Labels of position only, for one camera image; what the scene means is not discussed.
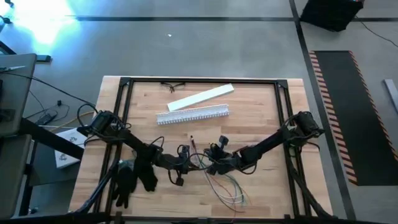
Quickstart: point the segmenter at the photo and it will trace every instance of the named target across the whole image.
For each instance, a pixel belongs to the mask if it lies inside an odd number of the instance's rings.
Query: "concrete floor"
[[[79,22],[73,16],[292,17],[288,0],[36,0],[14,1],[14,23],[0,39],[15,52],[49,54],[52,63],[37,64],[35,77],[95,102],[104,75],[303,78],[310,109],[317,105],[294,22]],[[301,14],[307,0],[296,0]],[[398,17],[395,0],[367,0],[359,17]],[[398,43],[398,22],[366,22],[374,32]],[[332,33],[302,24],[309,50],[351,50],[392,142],[398,146],[398,119],[381,81],[398,85],[398,49],[359,22]],[[62,100],[76,116],[81,105],[33,82],[32,92],[44,107]],[[40,110],[29,97],[24,114]],[[321,159],[334,214],[345,218],[325,138]],[[31,205],[41,214],[65,213],[73,181],[36,187]],[[353,187],[348,184],[358,220],[397,223],[398,187]]]

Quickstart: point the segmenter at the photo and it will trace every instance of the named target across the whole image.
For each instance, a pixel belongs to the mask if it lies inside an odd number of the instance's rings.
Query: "wooden tabletop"
[[[119,79],[120,77],[103,78],[96,105],[99,110],[113,110]],[[308,111],[303,81],[301,79],[287,81],[294,113]],[[231,110],[229,116],[157,125],[155,114],[167,112],[167,103],[220,85],[222,84],[187,83],[185,87],[171,93],[169,88],[160,83],[134,82],[128,115],[128,123],[132,125],[131,132],[146,143],[164,136],[164,152],[177,155],[177,146],[189,144],[188,137],[191,135],[195,138],[199,152],[203,152],[210,142],[218,142],[219,136],[224,135],[229,138],[229,144],[225,150],[231,152],[243,146],[256,144],[278,130],[279,120],[274,87],[259,84],[234,84],[234,92],[191,106],[194,108],[226,103],[229,104]],[[70,210],[78,209],[97,186],[104,151],[105,143],[103,142],[91,142],[86,146],[70,202]],[[124,145],[121,159],[132,157],[131,149]],[[302,151],[302,160],[308,188],[323,208],[332,213],[318,149],[305,146]],[[130,196],[129,207],[124,209],[113,205],[112,214],[122,211],[124,216],[212,218],[233,218],[234,216],[283,218],[285,214],[292,215],[287,168],[281,146],[263,155],[253,175],[244,175],[238,171],[230,172],[248,194],[246,198],[249,199],[244,205],[236,204],[236,209],[242,213],[235,214],[218,200],[202,171],[183,175],[184,185],[178,187],[170,183],[165,169],[154,167],[154,170],[159,180],[156,191],[146,192],[139,180],[135,192]],[[234,194],[233,184],[225,176],[216,175],[214,178]],[[223,188],[216,183],[214,185],[220,194],[228,196]],[[301,192],[297,185],[296,189],[300,212],[303,213]],[[101,211],[105,208],[107,193],[108,189],[105,189]]]

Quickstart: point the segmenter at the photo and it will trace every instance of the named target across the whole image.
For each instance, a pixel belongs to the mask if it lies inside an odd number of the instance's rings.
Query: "white paper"
[[[58,133],[57,136],[60,136],[63,139],[66,139],[72,143],[74,143],[75,145],[81,147],[82,149],[85,148],[84,146],[84,142],[86,141],[87,137],[80,134],[77,131],[77,128],[75,129],[71,129],[68,131],[63,131],[61,133]],[[79,162],[80,160],[72,157],[72,156],[68,156],[62,152],[58,152],[57,150],[55,150],[55,162],[57,163],[57,168],[61,169],[64,168],[66,166],[70,166],[72,164],[75,164],[77,162]]]

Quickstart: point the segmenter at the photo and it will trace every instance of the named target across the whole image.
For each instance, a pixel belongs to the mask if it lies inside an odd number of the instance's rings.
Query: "black mat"
[[[398,185],[397,153],[352,52],[316,51],[310,58],[348,180]]]

